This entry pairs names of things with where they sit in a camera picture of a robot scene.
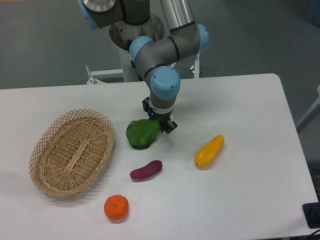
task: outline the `yellow fruit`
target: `yellow fruit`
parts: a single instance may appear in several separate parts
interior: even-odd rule
[[[198,167],[205,167],[211,163],[219,154],[222,146],[225,143],[225,137],[223,135],[215,136],[210,142],[208,142],[203,148],[198,151],[194,157],[194,162]]]

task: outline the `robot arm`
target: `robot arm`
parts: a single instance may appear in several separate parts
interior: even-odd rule
[[[103,28],[118,21],[130,26],[143,25],[150,18],[149,0],[79,0],[88,13],[90,26]],[[150,89],[150,97],[142,101],[150,119],[158,120],[166,133],[177,124],[171,114],[180,90],[180,75],[169,65],[206,50],[209,35],[205,27],[196,25],[188,0],[161,0],[170,36],[154,41],[153,36],[140,36],[127,49],[133,65]]]

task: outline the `wicker basket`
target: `wicker basket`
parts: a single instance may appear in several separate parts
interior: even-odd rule
[[[52,196],[78,195],[109,162],[114,140],[111,122],[99,112],[66,113],[36,144],[29,162],[32,181]]]

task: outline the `purple sweet potato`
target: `purple sweet potato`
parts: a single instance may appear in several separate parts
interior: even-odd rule
[[[147,179],[159,173],[161,169],[162,162],[160,160],[154,160],[149,162],[147,165],[130,172],[130,177],[134,180]]]

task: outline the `blue joint cap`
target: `blue joint cap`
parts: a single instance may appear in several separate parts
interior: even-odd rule
[[[134,40],[129,47],[129,53],[132,57],[133,63],[136,63],[136,56],[139,51],[146,45],[148,42],[153,42],[152,38],[149,36],[140,36]]]
[[[209,38],[209,33],[207,32],[205,26],[203,26],[202,24],[198,24],[197,27],[199,28],[199,32],[200,32],[200,45],[198,50],[198,54],[199,54],[209,48],[210,38]]]
[[[171,100],[177,97],[180,81],[177,70],[170,66],[160,66],[151,76],[151,88],[160,99]]]
[[[93,19],[90,17],[89,13],[87,12],[87,9],[85,8],[82,0],[78,0],[78,4],[80,6],[80,9],[89,25],[89,27],[92,29],[92,30],[96,30],[96,29],[101,29],[101,27],[99,27],[95,21],[93,21]]]

